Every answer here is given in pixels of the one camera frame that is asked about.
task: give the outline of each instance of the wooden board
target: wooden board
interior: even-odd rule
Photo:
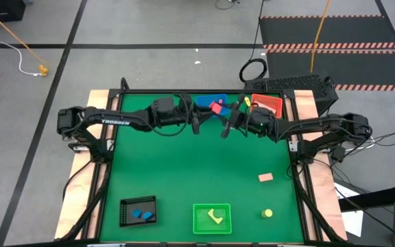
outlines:
[[[92,90],[89,94],[87,106],[105,108],[108,101],[108,93],[109,90]],[[90,126],[88,130],[94,135],[94,137],[100,138],[101,127],[101,124],[96,124]],[[75,154],[73,167],[71,168],[71,173],[69,175],[72,176],[78,169],[86,164],[89,159],[89,152],[80,152],[79,154]],[[60,211],[55,238],[59,238],[67,234],[85,210],[88,202],[89,190],[91,188],[91,181],[93,179],[93,173],[94,163],[91,163],[68,185],[62,210]],[[93,212],[91,219],[92,218],[97,218],[97,210]]]
[[[298,117],[300,119],[318,117],[316,111],[315,100],[311,91],[295,91],[296,104],[298,109]],[[108,99],[108,90],[92,90],[89,95],[88,106],[95,106],[97,108],[105,108]],[[288,113],[291,113],[290,101],[286,101],[286,106]],[[100,137],[101,125],[94,125],[89,128],[89,131],[95,136]],[[111,135],[112,128],[108,129],[108,136]],[[304,134],[303,138],[306,140],[315,139],[322,133],[311,133]],[[326,154],[318,154],[316,159],[324,161],[328,164],[328,158]],[[71,169],[72,175],[81,166],[83,166],[89,160],[88,152],[81,152],[75,154],[73,167]],[[86,208],[86,203],[88,201],[88,194],[91,186],[91,181],[93,177],[94,165],[89,165],[83,172],[81,172],[68,186],[67,194],[62,205],[62,210],[60,212],[60,218],[58,222],[58,227],[56,229],[56,238],[65,235],[71,227],[78,220],[80,215]],[[310,172],[312,176],[313,190],[315,193],[316,204],[327,220],[327,222],[335,229],[336,233],[342,238],[346,239],[346,232],[344,228],[344,222],[342,221],[342,215],[339,208],[339,203],[337,200],[337,195],[335,192],[335,185],[333,182],[333,175],[329,168],[325,167],[324,164],[320,162],[314,162],[310,165]],[[315,239],[315,233],[313,228],[313,221],[309,210],[305,207],[307,226],[309,231],[310,239]],[[95,225],[97,223],[98,207],[94,210],[91,216],[90,231],[88,232],[88,237],[94,237]]]
[[[312,91],[295,91],[295,103],[299,119],[318,117]],[[304,140],[310,141],[320,136],[322,136],[321,132],[315,132],[304,134],[302,137]],[[318,153],[315,158],[329,165],[327,154]],[[335,232],[343,239],[347,239],[344,221],[342,220],[341,209],[335,191],[335,182],[333,181],[330,168],[321,162],[315,161],[309,165],[309,170],[318,210]],[[322,233],[322,237],[324,241],[328,240],[325,233]]]

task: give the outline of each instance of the orange striped edge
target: orange striped edge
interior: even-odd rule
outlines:
[[[266,49],[310,49],[313,47],[312,43],[289,43],[289,44],[268,44],[264,45]],[[386,42],[386,43],[318,43],[316,45],[316,49],[395,49],[395,43]]]
[[[268,49],[270,53],[312,53],[312,49]],[[395,54],[395,50],[342,50],[342,49],[319,49],[317,54]]]
[[[338,84],[335,89],[345,91],[395,91],[395,85]]]
[[[327,18],[350,18],[350,17],[383,17],[381,14],[340,14],[340,15],[330,15]],[[320,15],[298,15],[298,16],[261,16],[260,19],[289,19],[289,18],[322,18]]]

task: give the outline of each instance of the red object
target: red object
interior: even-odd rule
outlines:
[[[281,118],[283,111],[283,99],[279,97],[271,97],[266,95],[259,95],[253,93],[251,95],[252,103],[261,105],[260,107],[267,108],[274,112],[276,118]]]
[[[214,105],[211,107],[211,110],[212,110],[213,112],[215,112],[216,114],[220,114],[220,111],[222,110],[222,107],[221,107],[219,104],[214,104]]]

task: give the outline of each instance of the green table surface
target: green table surface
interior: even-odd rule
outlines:
[[[122,110],[148,107],[159,97],[129,94]],[[228,95],[234,102],[237,95]],[[160,129],[173,133],[179,129]],[[102,242],[291,242],[301,243],[302,231],[293,181],[286,175],[286,141],[274,143],[231,130],[210,119],[194,135],[191,126],[175,137],[119,127],[100,240]],[[274,179],[260,183],[259,174]],[[156,196],[157,223],[119,227],[121,199]],[[231,205],[232,233],[193,234],[193,204]],[[271,209],[271,218],[261,211]]]

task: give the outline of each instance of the black cable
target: black cable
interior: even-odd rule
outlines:
[[[114,146],[115,142],[112,143],[109,148],[108,148],[108,152],[111,151],[112,147]],[[91,164],[92,161],[89,160],[86,164],[84,164],[80,169],[78,169],[71,177],[69,177],[67,183],[65,184],[65,186],[63,187],[63,192],[62,192],[62,201],[65,199],[65,193],[67,192],[67,187],[69,185],[69,183],[81,172],[83,171],[89,164]]]
[[[341,172],[341,174],[344,175],[344,177],[347,179],[347,181],[345,181],[335,170],[333,170],[333,166],[334,166],[335,164],[336,164],[336,162],[332,161],[332,165],[330,165],[330,169],[331,169],[331,171],[332,171],[332,174],[335,174],[336,176],[338,176],[339,178],[341,178],[342,181],[348,183],[356,192],[362,193],[362,194],[366,194],[366,193],[367,193],[367,192],[365,192],[364,189],[362,189],[362,188],[360,188],[360,187],[354,185],[354,184],[351,182],[350,178],[347,176],[347,174],[345,174],[345,172],[343,172],[340,168],[338,168],[337,166],[335,166],[335,169],[337,169],[339,172]],[[385,209],[386,211],[388,211],[388,212],[390,212],[390,213],[393,213],[393,211],[391,211],[391,210],[389,210],[389,209],[387,209],[387,208],[385,208],[385,207],[381,207],[381,208],[382,208],[382,209]]]
[[[65,186],[63,187],[63,193],[62,193],[62,201],[65,199],[65,193],[67,192],[67,187],[69,183],[75,178],[81,171],[83,171],[89,164],[91,164],[91,160],[89,160],[86,164],[84,164],[78,171],[76,171],[67,181]]]
[[[90,217],[91,213],[97,206],[97,203],[105,196],[107,192],[107,187],[110,179],[110,164],[106,163],[106,169],[104,172],[104,177],[103,181],[101,182],[100,188],[97,190],[97,193],[94,195],[92,201],[90,204],[88,204],[77,220],[77,222],[71,227],[69,232],[64,235],[60,239],[56,239],[59,241],[64,241],[64,240],[74,240],[77,237],[77,234],[82,230],[83,225],[85,225],[85,222],[87,219]]]
[[[173,134],[161,133],[161,132],[155,130],[155,128],[153,128],[145,119],[140,118],[140,120],[145,122],[145,124],[147,124],[147,126],[149,126],[149,128],[151,128],[153,132],[155,132],[156,134],[159,134],[162,137],[174,137],[174,136],[179,135],[182,131],[184,131],[185,127],[188,125],[188,121],[189,121],[189,117],[190,117],[190,111],[189,111],[189,106],[187,106],[187,102],[183,98],[182,94],[179,93],[178,96],[184,102],[185,111],[187,112],[187,118],[186,118],[184,124],[182,125],[182,128],[179,131],[177,131],[176,133],[173,133]]]
[[[374,144],[377,144],[377,145],[380,145],[380,146],[384,145],[384,146],[389,147],[389,146],[391,146],[391,145],[388,145],[388,144],[380,144],[380,143],[378,143],[378,142],[384,140],[385,138],[388,138],[388,137],[390,137],[390,136],[393,136],[393,135],[395,135],[395,132],[392,132],[392,133],[389,133],[389,134],[384,134],[384,135],[381,135],[381,136],[379,136],[379,137],[375,137],[375,138],[373,138],[374,140],[376,140],[376,139],[379,139],[379,140],[378,140],[378,141],[375,141]],[[358,150],[358,151],[355,152],[354,154],[349,154],[349,155],[352,156],[352,155],[358,154],[358,153],[362,152],[363,150],[365,150],[366,148],[368,148],[369,146],[371,146],[371,145],[368,145],[368,146],[366,146],[366,147],[364,147],[364,148]]]
[[[239,78],[240,81],[242,81],[243,83],[246,83],[245,78],[243,78],[243,71],[246,69],[246,67],[248,67],[250,64],[252,64],[253,62],[260,62],[263,65],[263,70],[260,73],[259,76],[257,76],[255,79],[261,79],[264,78],[266,73],[267,73],[267,65],[266,65],[266,61],[262,58],[255,58],[252,59],[252,57],[254,56],[254,51],[255,51],[255,46],[257,44],[257,36],[259,35],[259,28],[260,28],[260,18],[261,18],[261,13],[263,11],[263,4],[265,3],[264,0],[261,1],[261,7],[260,7],[260,14],[259,14],[259,22],[257,23],[257,29],[255,31],[255,38],[254,38],[254,46],[252,47],[252,53],[250,56],[250,59],[245,63],[245,65],[242,66],[242,68],[240,69],[239,72]]]
[[[301,165],[301,169],[298,171],[297,174],[294,174],[294,175],[289,174],[289,171],[290,171],[290,168],[291,168],[291,167],[295,166],[296,169],[298,170],[298,166],[299,166],[299,165]],[[288,177],[290,177],[290,178],[299,177],[299,176],[301,175],[301,173],[304,171],[305,167],[306,167],[305,164],[291,164],[291,165],[289,165],[289,166],[287,167],[287,169],[286,169],[286,175],[287,175]]]
[[[382,147],[391,147],[391,146],[394,146],[395,145],[395,143],[393,143],[393,144],[380,144],[380,143],[375,143],[376,145],[379,145],[379,146],[382,146]]]
[[[382,226],[384,226],[386,229],[390,230],[392,233],[395,234],[395,230],[392,229],[391,227],[389,227],[387,224],[383,223],[382,221],[380,221],[378,218],[374,217],[371,213],[368,213],[365,209],[363,209],[362,207],[360,207],[358,204],[354,203],[352,200],[348,199],[346,196],[344,196],[338,189],[336,189],[336,191],[344,198],[344,200],[346,200],[347,202],[349,202],[351,205],[353,205],[354,207],[358,208],[359,210],[363,211],[366,215],[370,216],[373,220],[377,221],[379,224],[381,224]]]
[[[219,9],[219,10],[229,10],[229,9],[231,9],[232,7],[234,7],[234,5],[236,5],[236,0],[233,0],[233,1],[229,1],[229,2],[232,4],[230,7],[221,8],[221,7],[219,7],[219,6],[217,5],[217,3],[219,3],[219,2],[220,2],[220,0],[217,0],[217,1],[214,3],[214,6],[216,6],[216,8]]]
[[[307,208],[309,208],[310,212],[312,213],[313,218],[315,218],[318,221],[318,224],[322,228],[322,230],[326,233],[327,237],[330,239],[332,242],[345,242],[344,239],[342,239],[336,232],[335,230],[328,224],[324,216],[322,216],[321,212],[318,210],[318,208],[315,206],[315,204],[312,202],[312,200],[309,198],[308,193],[306,190],[302,187],[302,184],[300,182],[300,179],[294,178],[295,184],[298,189],[296,189],[296,193],[301,197],[301,200],[305,203]]]

